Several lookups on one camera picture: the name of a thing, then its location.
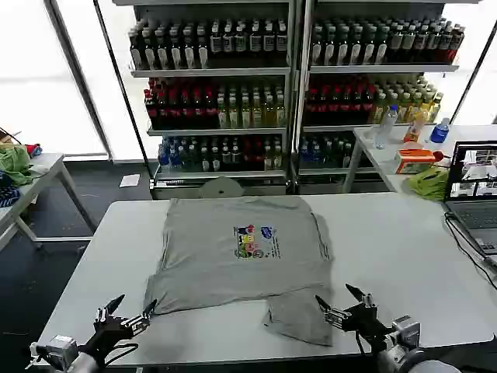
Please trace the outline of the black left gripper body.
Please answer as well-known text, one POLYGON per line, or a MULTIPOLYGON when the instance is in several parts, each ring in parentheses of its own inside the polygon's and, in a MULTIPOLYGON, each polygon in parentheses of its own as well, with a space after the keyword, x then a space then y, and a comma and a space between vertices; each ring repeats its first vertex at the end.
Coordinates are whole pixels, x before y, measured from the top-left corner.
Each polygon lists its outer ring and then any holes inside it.
POLYGON ((123 325, 125 321, 124 317, 110 315, 104 322, 95 322, 95 333, 79 347, 79 351, 95 361, 104 361, 121 340, 130 339, 130 329, 123 325))

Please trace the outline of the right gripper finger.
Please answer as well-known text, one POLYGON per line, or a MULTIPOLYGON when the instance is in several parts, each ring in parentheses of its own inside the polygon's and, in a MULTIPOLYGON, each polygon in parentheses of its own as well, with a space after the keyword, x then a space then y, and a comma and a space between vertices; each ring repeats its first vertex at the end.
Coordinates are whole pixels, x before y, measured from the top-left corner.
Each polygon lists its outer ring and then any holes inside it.
POLYGON ((318 307, 323 313, 325 321, 337 329, 346 331, 346 329, 343 327, 343 322, 348 319, 348 312, 331 307, 328 303, 325 302, 324 299, 322 299, 318 295, 315 295, 315 299, 318 303, 318 307))
POLYGON ((371 293, 366 294, 360 288, 352 286, 351 284, 346 284, 346 289, 359 303, 362 303, 369 308, 377 307, 371 293))

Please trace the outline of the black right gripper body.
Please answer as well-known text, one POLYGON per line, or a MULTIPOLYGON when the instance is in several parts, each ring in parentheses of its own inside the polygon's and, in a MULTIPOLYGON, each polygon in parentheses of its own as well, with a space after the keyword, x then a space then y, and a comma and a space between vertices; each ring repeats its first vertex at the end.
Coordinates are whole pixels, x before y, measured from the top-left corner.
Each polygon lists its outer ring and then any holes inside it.
POLYGON ((380 352, 387 348, 388 334, 394 331, 392 326, 385 326, 377 318, 377 307, 354 305, 345 310, 348 313, 342 321, 344 332, 357 332, 371 346, 373 352, 380 352))

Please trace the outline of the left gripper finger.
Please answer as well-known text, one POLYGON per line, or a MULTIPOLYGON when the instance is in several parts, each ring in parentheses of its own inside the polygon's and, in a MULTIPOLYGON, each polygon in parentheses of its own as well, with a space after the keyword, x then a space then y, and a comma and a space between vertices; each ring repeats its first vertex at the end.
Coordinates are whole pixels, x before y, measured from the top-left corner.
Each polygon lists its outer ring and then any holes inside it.
POLYGON ((117 310, 120 303, 123 301, 124 297, 125 295, 120 295, 117 298, 110 300, 102 308, 98 308, 96 311, 95 322, 96 323, 106 322, 107 319, 117 310))
POLYGON ((131 319, 125 319, 120 323, 120 326, 129 335, 138 335, 140 333, 143 333, 150 326, 151 317, 154 314, 157 301, 157 299, 154 299, 144 308, 141 314, 131 319))

